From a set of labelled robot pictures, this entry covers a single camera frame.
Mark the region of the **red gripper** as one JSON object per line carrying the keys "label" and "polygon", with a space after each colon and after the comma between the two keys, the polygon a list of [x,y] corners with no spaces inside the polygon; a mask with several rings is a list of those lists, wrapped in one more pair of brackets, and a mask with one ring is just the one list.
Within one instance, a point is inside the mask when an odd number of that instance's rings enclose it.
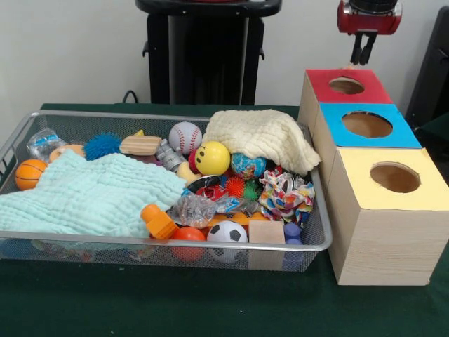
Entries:
{"label": "red gripper", "polygon": [[[378,34],[393,34],[401,23],[403,6],[400,1],[340,1],[337,8],[337,28],[341,33],[355,34],[351,54],[353,65],[367,65]],[[362,48],[363,32],[368,40]]]}

